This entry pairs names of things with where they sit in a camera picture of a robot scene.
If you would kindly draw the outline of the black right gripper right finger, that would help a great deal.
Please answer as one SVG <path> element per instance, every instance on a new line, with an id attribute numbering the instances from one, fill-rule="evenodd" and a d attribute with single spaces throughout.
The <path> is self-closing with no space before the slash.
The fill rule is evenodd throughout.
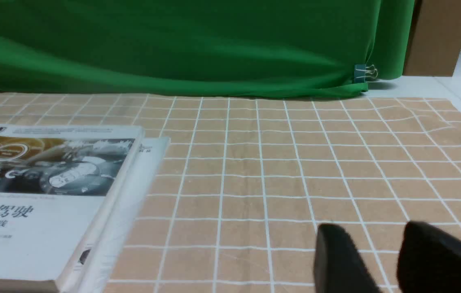
<path id="1" fill-rule="evenodd" d="M 461 293 L 461 240 L 424 221 L 410 221 L 397 280 L 403 293 Z"/>

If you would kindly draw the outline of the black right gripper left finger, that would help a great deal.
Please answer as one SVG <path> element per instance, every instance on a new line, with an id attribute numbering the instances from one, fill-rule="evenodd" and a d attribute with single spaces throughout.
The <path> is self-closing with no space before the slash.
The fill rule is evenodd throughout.
<path id="1" fill-rule="evenodd" d="M 352 238 L 335 224 L 320 224 L 314 257 L 316 293 L 379 293 Z"/>

